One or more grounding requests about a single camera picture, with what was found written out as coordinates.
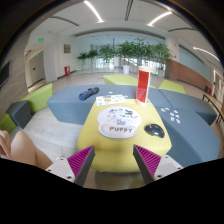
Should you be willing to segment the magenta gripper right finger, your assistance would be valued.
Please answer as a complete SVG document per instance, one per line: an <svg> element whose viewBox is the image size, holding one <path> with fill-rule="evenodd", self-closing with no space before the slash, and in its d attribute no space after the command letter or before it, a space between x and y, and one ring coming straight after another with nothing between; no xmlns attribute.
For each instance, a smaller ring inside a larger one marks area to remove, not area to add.
<svg viewBox="0 0 224 224"><path fill-rule="evenodd" d="M156 153L141 146L133 146L133 155L146 184L154 181L154 174L160 163L161 157Z"/></svg>

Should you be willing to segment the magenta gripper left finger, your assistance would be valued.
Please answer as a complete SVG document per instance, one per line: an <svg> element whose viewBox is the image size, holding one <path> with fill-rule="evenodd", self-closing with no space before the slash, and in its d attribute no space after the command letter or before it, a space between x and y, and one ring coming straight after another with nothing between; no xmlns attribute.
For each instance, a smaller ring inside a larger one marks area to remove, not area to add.
<svg viewBox="0 0 224 224"><path fill-rule="evenodd" d="M75 184L79 186L84 185L94 157L94 147L90 146L68 158L68 163L75 176Z"/></svg>

